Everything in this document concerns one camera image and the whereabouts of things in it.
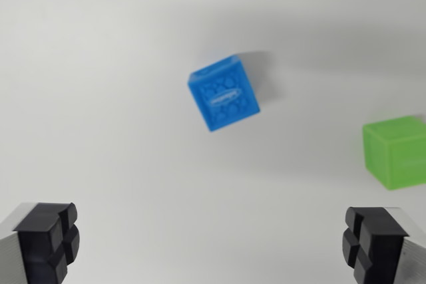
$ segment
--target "white surface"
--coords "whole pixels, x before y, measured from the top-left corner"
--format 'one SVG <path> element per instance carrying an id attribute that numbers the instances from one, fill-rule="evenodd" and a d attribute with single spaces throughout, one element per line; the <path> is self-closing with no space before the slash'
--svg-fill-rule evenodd
<path id="1" fill-rule="evenodd" d="M 354 283 L 349 206 L 403 208 L 361 126 L 424 113 L 424 0 L 0 0 L 0 216 L 74 202 L 67 284 Z M 209 133 L 191 71 L 248 55 L 261 113 Z"/>

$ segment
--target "blue cube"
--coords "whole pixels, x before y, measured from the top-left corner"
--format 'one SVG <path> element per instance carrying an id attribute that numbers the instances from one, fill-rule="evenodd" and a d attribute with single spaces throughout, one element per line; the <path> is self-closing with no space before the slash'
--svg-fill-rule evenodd
<path id="1" fill-rule="evenodd" d="M 260 111 L 237 56 L 193 72 L 188 85 L 210 131 Z"/>

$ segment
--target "cube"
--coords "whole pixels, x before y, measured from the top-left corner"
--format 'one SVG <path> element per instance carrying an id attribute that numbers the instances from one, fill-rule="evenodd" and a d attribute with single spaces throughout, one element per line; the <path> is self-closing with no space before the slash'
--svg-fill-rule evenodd
<path id="1" fill-rule="evenodd" d="M 210 131 L 260 111 L 243 64 L 236 55 L 193 72 L 188 86 Z"/>
<path id="2" fill-rule="evenodd" d="M 406 116 L 363 127 L 365 165 L 389 190 L 426 183 L 426 123 Z"/>

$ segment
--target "white background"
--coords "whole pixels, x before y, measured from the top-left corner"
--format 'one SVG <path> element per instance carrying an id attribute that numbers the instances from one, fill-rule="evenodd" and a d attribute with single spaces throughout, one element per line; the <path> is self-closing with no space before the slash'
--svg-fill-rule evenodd
<path id="1" fill-rule="evenodd" d="M 425 0 L 0 0 L 0 218 L 74 202 L 66 284 L 355 283 L 348 206 L 400 206 L 363 124 L 426 110 Z M 243 53 L 261 113 L 210 133 L 189 74 Z"/>

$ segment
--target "green cube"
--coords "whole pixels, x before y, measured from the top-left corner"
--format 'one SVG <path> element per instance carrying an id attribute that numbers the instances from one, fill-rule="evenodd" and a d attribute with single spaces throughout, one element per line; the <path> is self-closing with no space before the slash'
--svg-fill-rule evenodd
<path id="1" fill-rule="evenodd" d="M 363 127 L 365 165 L 389 190 L 426 183 L 426 123 L 406 116 Z"/>

